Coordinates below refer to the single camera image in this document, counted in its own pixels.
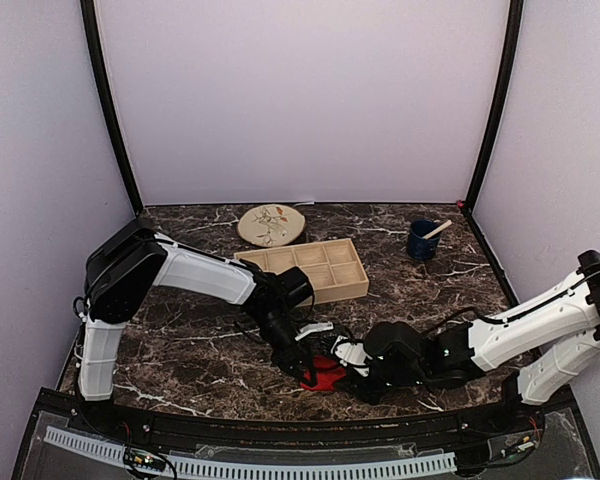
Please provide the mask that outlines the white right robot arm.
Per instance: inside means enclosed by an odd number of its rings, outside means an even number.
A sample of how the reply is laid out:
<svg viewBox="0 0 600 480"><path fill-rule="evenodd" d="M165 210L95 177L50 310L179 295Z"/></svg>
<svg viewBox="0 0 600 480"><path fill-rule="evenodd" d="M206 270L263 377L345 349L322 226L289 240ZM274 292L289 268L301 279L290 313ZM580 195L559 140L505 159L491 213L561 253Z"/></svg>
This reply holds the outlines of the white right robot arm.
<svg viewBox="0 0 600 480"><path fill-rule="evenodd" d="M375 325L361 342L362 361L348 379L354 395L377 404L391 388L455 389L513 357L550 349L507 380L506 398L490 413L501 434L514 432L541 405L600 357L600 253L588 250L578 268L542 294L493 317L420 333L404 322Z"/></svg>

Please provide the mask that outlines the red sock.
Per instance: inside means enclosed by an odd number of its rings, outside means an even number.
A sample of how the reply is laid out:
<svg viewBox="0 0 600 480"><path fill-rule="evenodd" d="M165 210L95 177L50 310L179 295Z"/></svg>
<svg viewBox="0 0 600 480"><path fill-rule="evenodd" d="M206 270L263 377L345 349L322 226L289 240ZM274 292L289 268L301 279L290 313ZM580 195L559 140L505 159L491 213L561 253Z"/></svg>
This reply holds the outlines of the red sock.
<svg viewBox="0 0 600 480"><path fill-rule="evenodd" d="M315 356L313 364L316 371L316 384L310 386L305 382L301 382L300 386L304 390L334 392L336 390L336 383L347 374L346 369L342 365L325 356Z"/></svg>

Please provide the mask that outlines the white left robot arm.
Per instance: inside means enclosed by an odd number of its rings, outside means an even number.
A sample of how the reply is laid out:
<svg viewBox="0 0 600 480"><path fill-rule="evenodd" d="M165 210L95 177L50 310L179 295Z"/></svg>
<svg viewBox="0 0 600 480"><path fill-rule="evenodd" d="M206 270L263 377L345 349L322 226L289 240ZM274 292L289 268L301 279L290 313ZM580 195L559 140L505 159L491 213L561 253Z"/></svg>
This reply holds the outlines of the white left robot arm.
<svg viewBox="0 0 600 480"><path fill-rule="evenodd" d="M183 245L135 219L86 261L84 293L77 315L84 325L77 391L86 403L81 417L100 436L121 427L120 412L106 400L127 323L153 287L172 287L237 305L272 349L273 363L301 383L317 382L313 354L291 311L313 295L307 275L293 266L280 274L249 261L235 261Z"/></svg>

